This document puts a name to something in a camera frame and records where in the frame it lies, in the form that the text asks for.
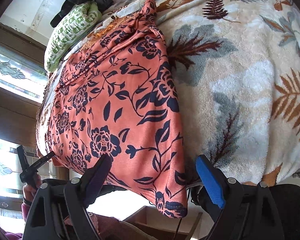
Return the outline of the person's left hand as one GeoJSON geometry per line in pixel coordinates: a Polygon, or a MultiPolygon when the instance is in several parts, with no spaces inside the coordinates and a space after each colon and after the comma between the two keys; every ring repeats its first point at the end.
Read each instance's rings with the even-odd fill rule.
{"type": "Polygon", "coordinates": [[[34,176],[34,181],[35,181],[35,187],[31,186],[30,184],[26,184],[23,186],[23,196],[24,196],[23,203],[26,206],[31,206],[31,204],[34,200],[34,197],[37,193],[37,190],[42,185],[42,180],[41,180],[40,175],[36,174],[34,176]]]}

